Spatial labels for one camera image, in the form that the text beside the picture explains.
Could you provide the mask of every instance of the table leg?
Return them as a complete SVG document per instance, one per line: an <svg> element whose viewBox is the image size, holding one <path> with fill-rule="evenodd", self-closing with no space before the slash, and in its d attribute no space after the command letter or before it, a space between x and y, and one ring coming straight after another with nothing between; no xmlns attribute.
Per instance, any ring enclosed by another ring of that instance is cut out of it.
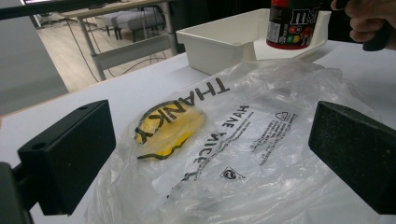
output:
<svg viewBox="0 0 396 224"><path fill-rule="evenodd" d="M95 49L93 48L93 44L92 44L90 36L88 34L87 27L85 27L84 20L82 18L78 18L78 24L81 27L81 31L85 37L85 41L87 42L88 48L90 49L93 63L95 64L96 70L99 74L99 78L101 81L104 81L104 80L106 80L106 76L105 76L105 73L103 72L102 66L100 65L100 63L98 62L98 60L96 58L97 54L95 52Z"/></svg>
<svg viewBox="0 0 396 224"><path fill-rule="evenodd" d="M170 46L171 46L172 56L175 56L175 55L177 55L176 39L175 39L175 34L174 34L173 26L172 26L171 13L170 13L168 2L163 3L163 10L164 10L164 15L165 15L166 31L169 36L169 42L170 42Z"/></svg>

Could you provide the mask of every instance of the black foam block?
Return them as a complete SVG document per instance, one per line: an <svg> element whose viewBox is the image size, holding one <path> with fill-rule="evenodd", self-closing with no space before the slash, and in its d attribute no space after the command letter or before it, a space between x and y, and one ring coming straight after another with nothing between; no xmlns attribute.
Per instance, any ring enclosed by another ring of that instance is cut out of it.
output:
<svg viewBox="0 0 396 224"><path fill-rule="evenodd" d="M76 109L20 148L44 215L71 215L115 145L108 101L100 101Z"/></svg>
<svg viewBox="0 0 396 224"><path fill-rule="evenodd" d="M396 215L396 131L319 102L308 145L378 214Z"/></svg>

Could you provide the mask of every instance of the yellow item inside bag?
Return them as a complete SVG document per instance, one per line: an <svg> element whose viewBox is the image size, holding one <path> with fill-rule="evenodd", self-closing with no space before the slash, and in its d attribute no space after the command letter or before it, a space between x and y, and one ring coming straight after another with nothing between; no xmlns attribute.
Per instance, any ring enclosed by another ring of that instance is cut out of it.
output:
<svg viewBox="0 0 396 224"><path fill-rule="evenodd" d="M165 160L205 123L205 114L180 101L156 105L145 113L135 129L134 140L142 145L138 159Z"/></svg>

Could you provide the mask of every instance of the floor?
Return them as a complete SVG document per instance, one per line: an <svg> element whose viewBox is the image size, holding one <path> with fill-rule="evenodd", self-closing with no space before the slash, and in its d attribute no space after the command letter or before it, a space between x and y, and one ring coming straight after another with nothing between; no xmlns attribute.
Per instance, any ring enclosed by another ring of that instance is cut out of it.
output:
<svg viewBox="0 0 396 224"><path fill-rule="evenodd" d="M122 40L117 40L113 31L110 30L110 36L108 36L106 29L98 28L95 25L94 19L89 19L86 26L97 52L133 43L132 35L129 31L122 31ZM160 27L158 31L150 31L149 34L160 35L164 34L165 31L166 29L163 30ZM37 29L37 32L70 92L83 90L98 82L98 73L93 66L89 49L76 21L61 20L53 21L51 24L45 23L41 29ZM140 41L144 38L145 34L143 31L136 32L135 41ZM172 54L170 49L168 49L107 69L105 75L107 79L115 78L170 57L172 57Z"/></svg>

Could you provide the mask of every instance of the white table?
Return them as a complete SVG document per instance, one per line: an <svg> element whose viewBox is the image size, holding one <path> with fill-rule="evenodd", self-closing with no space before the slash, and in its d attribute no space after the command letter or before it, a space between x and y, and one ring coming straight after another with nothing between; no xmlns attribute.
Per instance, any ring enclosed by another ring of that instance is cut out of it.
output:
<svg viewBox="0 0 396 224"><path fill-rule="evenodd" d="M305 60L326 67L341 68L345 78L360 90L389 127L396 129L396 51L365 52L361 45L329 41ZM33 106L2 118L0 158L12 167L20 160L17 150L74 109L94 101L108 99L116 135L128 122L156 105L174 90L206 78L189 67L185 54L156 63L122 77L106 80L87 90L67 94L42 105ZM83 215L92 197L93 185L71 217L43 217L37 205L31 210L37 224L83 223ZM396 216L382 217L381 223L396 223Z"/></svg>
<svg viewBox="0 0 396 224"><path fill-rule="evenodd" d="M99 78L100 80L106 80L104 70L108 68L123 63L128 63L130 61L166 49L171 49L172 55L177 54L176 39L175 39L175 35L173 34L173 27L172 27L169 5L168 5L168 2L170 1L173 0L128 0L128 2L112 3L96 9L83 8L75 11L62 12L60 13L60 15L68 19L71 18L78 19L78 24L81 27L81 32L84 34L84 38L90 50L90 54L92 56L95 68L99 73ZM147 40L139 41L138 43L133 43L106 52L99 53L95 51L90 36L88 34L87 28L85 26L84 19L99 15L104 15L111 12L128 10L134 7L145 7L155 4L163 4L163 14L165 16L166 31L167 31L166 35L159 35Z"/></svg>

